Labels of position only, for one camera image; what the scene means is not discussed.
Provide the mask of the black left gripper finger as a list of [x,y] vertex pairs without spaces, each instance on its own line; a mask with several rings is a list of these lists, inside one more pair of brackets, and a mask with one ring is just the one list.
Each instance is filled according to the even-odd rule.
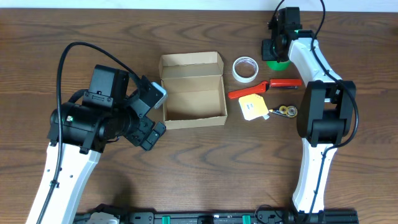
[[162,135],[166,132],[166,126],[165,126],[163,123],[158,122],[158,123],[154,126],[153,130],[154,130],[159,136],[162,136]]
[[150,134],[145,137],[144,140],[141,142],[140,147],[145,151],[150,151],[155,146],[160,137],[161,134],[159,134],[157,131],[152,130]]

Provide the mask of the green tape roll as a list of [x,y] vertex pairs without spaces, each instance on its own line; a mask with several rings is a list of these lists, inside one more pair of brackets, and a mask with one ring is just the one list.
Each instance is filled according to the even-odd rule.
[[275,71],[284,71],[290,65],[290,60],[286,62],[277,62],[277,61],[267,61],[266,64],[271,70]]

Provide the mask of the white masking tape roll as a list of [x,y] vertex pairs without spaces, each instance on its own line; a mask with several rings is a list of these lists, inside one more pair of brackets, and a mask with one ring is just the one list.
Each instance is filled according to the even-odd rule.
[[257,62],[251,57],[237,58],[232,67],[232,75],[240,83],[250,83],[255,80],[259,72]]

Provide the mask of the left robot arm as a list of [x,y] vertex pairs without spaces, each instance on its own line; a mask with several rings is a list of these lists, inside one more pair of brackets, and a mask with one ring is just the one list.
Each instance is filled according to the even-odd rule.
[[150,151],[165,133],[147,114],[166,98],[167,91],[146,77],[97,65],[89,89],[50,116],[45,170],[27,222],[72,223],[107,144],[124,137]]

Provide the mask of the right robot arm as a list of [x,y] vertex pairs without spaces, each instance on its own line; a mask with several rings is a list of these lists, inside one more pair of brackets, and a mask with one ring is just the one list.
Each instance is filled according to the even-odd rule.
[[357,132],[356,86],[330,67],[319,48],[318,32],[303,29],[298,7],[278,7],[268,28],[271,37],[262,42],[262,59],[293,63],[305,84],[296,118],[303,156],[292,203],[297,213],[321,213],[333,156]]

